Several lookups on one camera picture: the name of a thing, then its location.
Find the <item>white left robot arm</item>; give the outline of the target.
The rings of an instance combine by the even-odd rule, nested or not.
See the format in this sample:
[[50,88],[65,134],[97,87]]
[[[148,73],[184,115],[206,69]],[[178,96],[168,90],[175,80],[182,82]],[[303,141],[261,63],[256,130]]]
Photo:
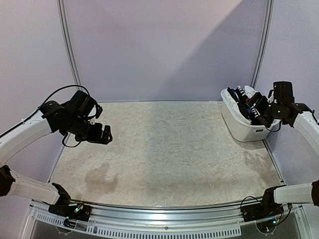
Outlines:
[[49,205],[54,205],[63,216],[74,212],[70,196],[59,184],[43,183],[11,170],[7,162],[18,152],[56,131],[63,136],[72,134],[78,143],[89,142],[108,144],[113,140],[111,128],[101,123],[91,123],[102,112],[100,106],[95,106],[96,114],[91,116],[93,107],[77,107],[66,102],[62,105],[55,101],[45,103],[29,119],[15,125],[14,128],[0,137],[0,195],[21,196]]

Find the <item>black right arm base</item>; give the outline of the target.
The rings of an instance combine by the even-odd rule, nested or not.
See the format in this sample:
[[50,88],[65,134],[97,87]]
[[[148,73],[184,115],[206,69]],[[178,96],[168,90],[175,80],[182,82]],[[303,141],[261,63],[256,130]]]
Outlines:
[[[284,217],[283,204],[276,203],[274,199],[274,190],[280,187],[282,186],[275,186],[266,189],[261,200],[258,200],[253,196],[245,197],[240,204],[240,211],[243,216],[244,222],[266,219],[269,217],[274,217],[276,215],[279,215],[279,218],[275,219],[273,225],[277,225],[280,222],[284,221],[291,212],[292,204],[288,203],[288,208],[290,210]],[[256,200],[257,203],[243,206],[244,201],[249,198]]]

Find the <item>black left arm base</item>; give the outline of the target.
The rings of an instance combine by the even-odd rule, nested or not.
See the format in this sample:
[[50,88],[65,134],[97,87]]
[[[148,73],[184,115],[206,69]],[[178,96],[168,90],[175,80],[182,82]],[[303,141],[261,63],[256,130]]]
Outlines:
[[52,185],[57,189],[59,197],[55,204],[49,206],[48,211],[71,220],[88,222],[92,207],[82,202],[71,202],[70,195],[61,185],[56,183],[52,183]]

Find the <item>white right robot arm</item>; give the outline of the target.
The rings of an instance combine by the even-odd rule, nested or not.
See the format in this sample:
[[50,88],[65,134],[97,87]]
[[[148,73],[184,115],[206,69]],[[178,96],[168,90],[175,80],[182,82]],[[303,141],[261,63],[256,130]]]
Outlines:
[[295,103],[292,96],[268,100],[256,93],[248,100],[257,120],[270,127],[274,120],[289,125],[280,136],[271,137],[271,148],[282,171],[285,186],[266,189],[258,213],[268,217],[282,204],[319,204],[319,121],[306,104]]

